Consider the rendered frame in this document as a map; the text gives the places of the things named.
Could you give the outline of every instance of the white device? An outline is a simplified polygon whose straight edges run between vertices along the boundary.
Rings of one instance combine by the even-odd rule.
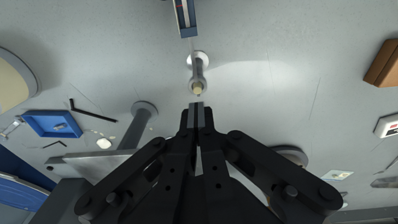
[[[398,134],[398,114],[379,119],[374,134],[379,138],[386,138]]]

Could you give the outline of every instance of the blue rectangular holder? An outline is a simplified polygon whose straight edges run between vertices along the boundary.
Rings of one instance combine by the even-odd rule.
[[[21,117],[40,137],[80,138],[83,134],[68,111],[27,111]],[[62,123],[66,123],[67,127],[59,131],[53,129],[56,125]]]

